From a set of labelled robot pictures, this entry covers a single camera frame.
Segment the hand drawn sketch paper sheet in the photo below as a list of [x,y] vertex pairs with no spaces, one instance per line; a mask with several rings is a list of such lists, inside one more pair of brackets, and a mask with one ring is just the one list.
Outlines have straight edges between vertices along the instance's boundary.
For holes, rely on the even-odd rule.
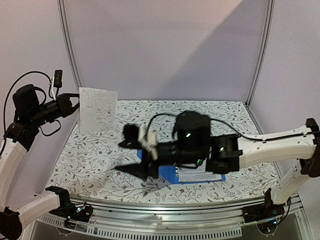
[[116,125],[118,93],[98,88],[79,88],[78,129],[81,134],[112,130]]

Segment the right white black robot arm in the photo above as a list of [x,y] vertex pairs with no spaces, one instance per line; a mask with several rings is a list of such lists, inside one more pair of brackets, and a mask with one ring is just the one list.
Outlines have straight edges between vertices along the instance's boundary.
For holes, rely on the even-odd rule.
[[149,125],[127,124],[121,148],[140,150],[140,163],[117,170],[142,180],[157,178],[162,166],[196,169],[205,166],[214,174],[237,172],[257,164],[296,160],[285,177],[264,198],[282,205],[303,183],[320,175],[320,130],[313,119],[296,129],[249,136],[239,132],[213,136],[211,118],[185,112],[175,119],[172,141],[158,142]]

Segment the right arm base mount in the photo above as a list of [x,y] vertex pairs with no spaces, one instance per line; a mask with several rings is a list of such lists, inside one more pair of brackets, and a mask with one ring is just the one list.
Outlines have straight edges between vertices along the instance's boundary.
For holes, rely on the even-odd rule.
[[266,203],[267,201],[246,206],[241,210],[245,223],[256,222],[258,231],[263,235],[269,236],[273,235],[278,226],[287,218],[291,206],[291,197],[286,201],[287,210],[284,208],[285,204],[267,206]]

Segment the blue folder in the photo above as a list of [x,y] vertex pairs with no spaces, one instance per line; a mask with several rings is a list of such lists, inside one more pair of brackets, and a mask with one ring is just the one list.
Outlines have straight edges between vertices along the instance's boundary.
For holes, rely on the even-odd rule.
[[212,182],[224,182],[224,181],[199,181],[199,182],[178,182],[178,178],[175,176],[175,167],[171,165],[160,166],[158,169],[158,177],[168,181],[172,185],[178,184],[203,184]]

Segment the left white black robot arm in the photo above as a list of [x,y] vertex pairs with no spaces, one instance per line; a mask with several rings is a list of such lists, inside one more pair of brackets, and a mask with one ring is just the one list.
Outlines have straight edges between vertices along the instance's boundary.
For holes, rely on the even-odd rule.
[[77,93],[62,93],[52,101],[39,102],[34,90],[16,92],[12,97],[14,121],[4,134],[0,153],[0,234],[7,240],[17,240],[27,225],[48,212],[68,218],[77,211],[69,192],[56,186],[47,187],[41,194],[16,207],[6,205],[14,173],[30,150],[40,127],[72,115],[80,105],[73,105],[71,98],[77,97]]

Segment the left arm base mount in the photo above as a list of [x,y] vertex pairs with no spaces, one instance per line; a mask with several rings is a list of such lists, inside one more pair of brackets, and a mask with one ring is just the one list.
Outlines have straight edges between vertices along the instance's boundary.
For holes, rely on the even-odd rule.
[[93,211],[93,207],[84,202],[79,204],[71,203],[69,206],[59,207],[49,211],[49,213],[64,218],[63,227],[74,230],[77,222],[88,223]]

